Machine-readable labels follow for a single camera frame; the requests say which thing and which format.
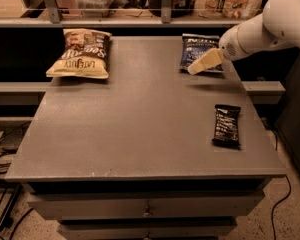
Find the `drawer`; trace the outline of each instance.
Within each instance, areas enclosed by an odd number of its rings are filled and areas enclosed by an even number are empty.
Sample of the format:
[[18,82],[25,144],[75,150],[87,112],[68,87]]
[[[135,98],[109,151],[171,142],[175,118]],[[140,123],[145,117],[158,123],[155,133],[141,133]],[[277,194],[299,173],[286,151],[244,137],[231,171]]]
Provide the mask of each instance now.
[[108,220],[60,225],[68,240],[205,239],[228,234],[236,226],[231,218]]
[[174,192],[32,195],[28,203],[46,220],[90,220],[247,215],[264,194]]

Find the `brown chip bag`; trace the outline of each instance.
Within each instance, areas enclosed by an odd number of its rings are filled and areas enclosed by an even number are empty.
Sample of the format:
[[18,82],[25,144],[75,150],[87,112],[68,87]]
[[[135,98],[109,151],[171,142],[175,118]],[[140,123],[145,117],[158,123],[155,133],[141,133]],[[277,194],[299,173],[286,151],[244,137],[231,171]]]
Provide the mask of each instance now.
[[92,29],[65,29],[62,56],[46,72],[47,77],[77,76],[105,79],[111,33]]

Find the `speckled floor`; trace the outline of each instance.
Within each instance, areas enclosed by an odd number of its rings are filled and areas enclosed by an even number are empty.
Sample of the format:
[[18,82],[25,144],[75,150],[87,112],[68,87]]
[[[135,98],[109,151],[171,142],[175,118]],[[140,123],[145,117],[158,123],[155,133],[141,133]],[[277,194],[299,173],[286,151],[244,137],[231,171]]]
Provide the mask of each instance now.
[[[273,132],[268,134],[275,145]],[[300,240],[300,176],[291,158],[285,151],[284,144],[279,140],[278,155],[288,169],[288,178],[291,183],[291,194],[274,210],[274,225],[276,239]],[[245,217],[238,217],[238,226],[227,236],[219,237],[219,240],[270,240],[274,239],[274,231],[271,223],[271,211],[273,206],[287,195],[289,185],[286,178],[273,179],[265,188],[265,198],[258,206]],[[11,191],[8,191],[0,207],[7,202]],[[26,203],[27,193],[22,192],[11,215],[14,223],[10,228],[0,232],[0,239],[10,239],[11,232],[20,217],[29,209]],[[35,211],[32,211],[15,231],[13,240],[64,240],[56,232],[58,223],[45,221]]]

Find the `desk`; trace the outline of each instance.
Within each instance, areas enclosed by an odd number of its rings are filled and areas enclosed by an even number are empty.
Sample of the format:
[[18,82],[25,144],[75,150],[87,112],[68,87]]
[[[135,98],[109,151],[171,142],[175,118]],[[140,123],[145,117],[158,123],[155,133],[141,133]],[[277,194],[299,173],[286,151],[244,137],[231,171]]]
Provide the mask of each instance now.
[[[6,179],[67,239],[227,234],[286,174],[232,63],[191,76],[181,53],[181,37],[113,37],[108,80],[47,88]],[[240,150],[212,144],[215,104],[241,107]]]

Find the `concrete floor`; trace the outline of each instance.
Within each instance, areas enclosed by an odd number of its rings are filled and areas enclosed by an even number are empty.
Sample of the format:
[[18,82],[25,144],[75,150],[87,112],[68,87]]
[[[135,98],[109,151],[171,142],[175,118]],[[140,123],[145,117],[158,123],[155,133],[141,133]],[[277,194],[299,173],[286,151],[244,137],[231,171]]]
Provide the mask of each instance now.
[[[273,144],[275,136],[268,131]],[[278,240],[300,240],[300,175],[296,170],[291,158],[287,154],[284,144],[279,140],[278,155],[288,169],[288,178],[291,183],[290,196],[280,203],[274,212],[274,223],[276,239]],[[219,237],[219,240],[270,240],[274,239],[274,232],[271,224],[271,211],[273,206],[287,195],[289,185],[286,178],[273,179],[265,188],[265,198],[248,216],[238,217],[238,226],[227,236]],[[11,191],[9,190],[4,198],[0,212],[7,202]],[[14,223],[10,228],[0,232],[0,236],[7,240],[19,220],[29,209],[26,202],[28,193],[22,192],[11,215]],[[58,223],[56,221],[45,221],[35,211],[32,211],[20,224],[14,234],[13,240],[64,240],[56,232]]]

